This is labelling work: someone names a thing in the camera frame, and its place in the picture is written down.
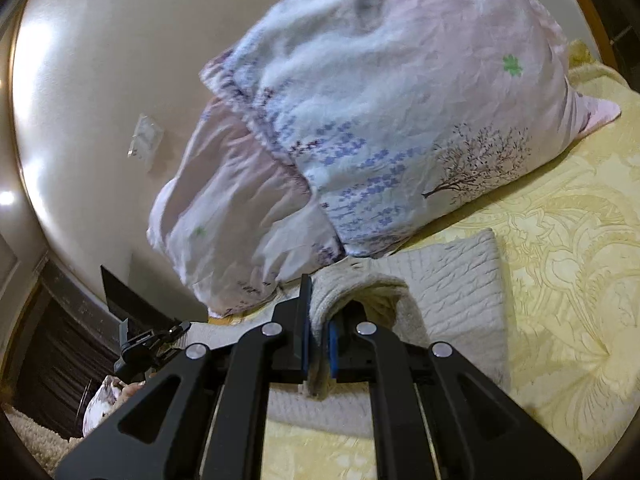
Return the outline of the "grey cable knit sweater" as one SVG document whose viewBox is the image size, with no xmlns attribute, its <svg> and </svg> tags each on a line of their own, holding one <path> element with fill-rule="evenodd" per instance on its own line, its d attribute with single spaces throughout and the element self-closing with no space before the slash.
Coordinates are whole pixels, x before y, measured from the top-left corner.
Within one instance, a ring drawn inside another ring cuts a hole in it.
<svg viewBox="0 0 640 480">
<path fill-rule="evenodd" d="M 361 302 L 375 324 L 402 341 L 452 344 L 496 385 L 510 387 L 506 288 L 494 232 L 398 252 L 379 259 L 346 258 L 311 278 L 311 348 L 319 350 L 333 315 Z M 274 385 L 268 417 L 307 429 L 371 437 L 366 384 L 338 384 L 329 361 L 313 356 L 303 385 Z"/>
</svg>

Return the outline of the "dark wooden side cabinet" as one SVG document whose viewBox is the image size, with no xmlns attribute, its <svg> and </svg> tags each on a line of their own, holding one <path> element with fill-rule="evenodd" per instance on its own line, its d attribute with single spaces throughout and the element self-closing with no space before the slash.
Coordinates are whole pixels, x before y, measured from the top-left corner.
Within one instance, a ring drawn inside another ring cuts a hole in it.
<svg viewBox="0 0 640 480">
<path fill-rule="evenodd" d="M 79 438 L 88 403 L 117 357 L 117 318 L 48 261 L 11 336 L 1 401 L 63 438 Z"/>
</svg>

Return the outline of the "yellow floral bed sheet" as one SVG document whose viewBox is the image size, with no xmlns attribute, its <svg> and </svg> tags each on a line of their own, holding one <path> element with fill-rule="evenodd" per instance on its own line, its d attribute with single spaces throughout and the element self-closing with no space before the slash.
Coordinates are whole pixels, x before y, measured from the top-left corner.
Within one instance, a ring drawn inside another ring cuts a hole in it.
<svg viewBox="0 0 640 480">
<path fill-rule="evenodd" d="M 411 248 L 498 240 L 511 393 L 589 479 L 639 474 L 639 96 L 570 45 L 570 82 L 620 117 L 520 180 L 427 226 Z"/>
</svg>

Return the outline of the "floral pink blue pillow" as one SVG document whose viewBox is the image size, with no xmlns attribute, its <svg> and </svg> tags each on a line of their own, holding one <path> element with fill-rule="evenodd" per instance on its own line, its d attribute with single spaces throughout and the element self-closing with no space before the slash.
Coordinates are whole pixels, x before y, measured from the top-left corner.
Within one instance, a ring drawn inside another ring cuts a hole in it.
<svg viewBox="0 0 640 480">
<path fill-rule="evenodd" d="M 538 0 L 280 0 L 212 97 L 148 240 L 218 318 L 387 252 L 620 116 L 568 79 Z"/>
</svg>

